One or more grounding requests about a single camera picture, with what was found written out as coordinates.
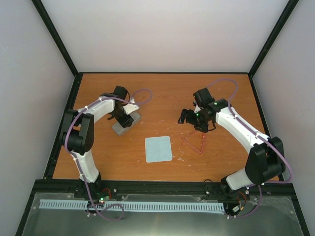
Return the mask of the grey glasses case green lining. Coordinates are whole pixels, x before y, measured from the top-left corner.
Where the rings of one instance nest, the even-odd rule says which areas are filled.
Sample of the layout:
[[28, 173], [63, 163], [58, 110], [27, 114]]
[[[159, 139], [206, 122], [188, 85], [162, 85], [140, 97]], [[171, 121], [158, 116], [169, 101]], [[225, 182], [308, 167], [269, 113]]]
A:
[[141, 116], [137, 112], [133, 112], [129, 115], [124, 114], [119, 118], [116, 118], [116, 123], [112, 125], [112, 129], [119, 136], [125, 134], [131, 127], [137, 124], [141, 120]]

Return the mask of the light blue cleaning cloth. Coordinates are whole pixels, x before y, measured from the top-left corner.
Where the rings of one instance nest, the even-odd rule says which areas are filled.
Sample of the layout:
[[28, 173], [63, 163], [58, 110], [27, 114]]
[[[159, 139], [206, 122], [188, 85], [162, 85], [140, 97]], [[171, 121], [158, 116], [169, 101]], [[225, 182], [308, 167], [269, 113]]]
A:
[[147, 163], [172, 161], [172, 148], [169, 136], [145, 138], [145, 156]]

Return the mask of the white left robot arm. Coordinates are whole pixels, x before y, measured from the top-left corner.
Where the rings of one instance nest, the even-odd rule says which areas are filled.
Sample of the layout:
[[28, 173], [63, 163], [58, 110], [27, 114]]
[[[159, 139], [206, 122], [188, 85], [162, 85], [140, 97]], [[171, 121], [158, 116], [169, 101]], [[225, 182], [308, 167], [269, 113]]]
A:
[[85, 192], [92, 198], [102, 194], [101, 174], [95, 166], [92, 146], [95, 123], [105, 115], [115, 119], [113, 129], [121, 135], [132, 127], [132, 113], [138, 109], [126, 88], [117, 86], [112, 93], [102, 94], [96, 101], [79, 110], [68, 109], [63, 118], [60, 142], [72, 156], [79, 178], [86, 181]]

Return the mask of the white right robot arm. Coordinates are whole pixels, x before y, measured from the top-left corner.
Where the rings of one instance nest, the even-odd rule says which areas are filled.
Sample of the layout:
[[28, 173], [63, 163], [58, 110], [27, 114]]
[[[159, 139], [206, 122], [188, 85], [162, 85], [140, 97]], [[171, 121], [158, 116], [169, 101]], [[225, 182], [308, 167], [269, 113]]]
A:
[[179, 124], [191, 124], [195, 131], [210, 132], [209, 123], [227, 130], [248, 154], [245, 167], [220, 181], [222, 194], [232, 197], [236, 192], [251, 185], [261, 185], [286, 170], [284, 146], [278, 137], [270, 138], [243, 119], [230, 102], [216, 100], [207, 88], [193, 94], [194, 110], [182, 109]]

